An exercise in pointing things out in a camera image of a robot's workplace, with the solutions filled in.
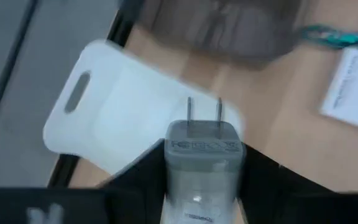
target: instruction manual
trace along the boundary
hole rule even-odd
[[[344,49],[321,113],[358,126],[358,48]]]

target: cutting board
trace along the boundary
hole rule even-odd
[[[44,126],[45,145],[116,175],[165,137],[172,121],[216,119],[217,98],[95,40],[82,51]],[[243,136],[244,118],[223,102],[224,121]]]

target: gray charger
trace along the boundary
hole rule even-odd
[[[246,149],[234,127],[221,121],[191,118],[170,124],[165,140],[168,192],[165,222],[232,223]]]

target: wooden table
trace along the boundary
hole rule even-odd
[[[358,1],[321,0],[309,24],[358,30]],[[319,114],[340,51],[301,44],[263,70],[158,44],[139,27],[126,50],[143,62],[233,102],[246,117],[245,142],[335,191],[358,191],[358,127]],[[93,186],[107,173],[81,161],[71,186]]]

